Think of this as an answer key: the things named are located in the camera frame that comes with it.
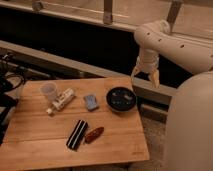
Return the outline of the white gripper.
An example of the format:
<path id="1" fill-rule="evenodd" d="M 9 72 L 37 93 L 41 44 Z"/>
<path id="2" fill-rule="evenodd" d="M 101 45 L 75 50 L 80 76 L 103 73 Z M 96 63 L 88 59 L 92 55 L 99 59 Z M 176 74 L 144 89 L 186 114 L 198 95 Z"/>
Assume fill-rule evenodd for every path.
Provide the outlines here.
<path id="1" fill-rule="evenodd" d="M 140 72 L 150 73 L 149 80 L 151 83 L 158 87 L 159 81 L 159 54 L 150 49 L 140 49 L 139 56 L 137 58 L 136 66 L 133 68 L 131 78 L 134 78 Z"/>

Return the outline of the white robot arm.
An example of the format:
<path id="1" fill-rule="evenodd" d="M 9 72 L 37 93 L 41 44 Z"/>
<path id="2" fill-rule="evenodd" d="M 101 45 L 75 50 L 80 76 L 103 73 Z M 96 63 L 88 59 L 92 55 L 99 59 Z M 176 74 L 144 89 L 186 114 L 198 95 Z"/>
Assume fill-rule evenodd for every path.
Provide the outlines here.
<path id="1" fill-rule="evenodd" d="M 163 171 L 213 171 L 213 40 L 176 37 L 158 20 L 134 32 L 140 46 L 134 75 L 159 84 L 164 56 L 192 74 L 172 97 L 166 122 Z"/>

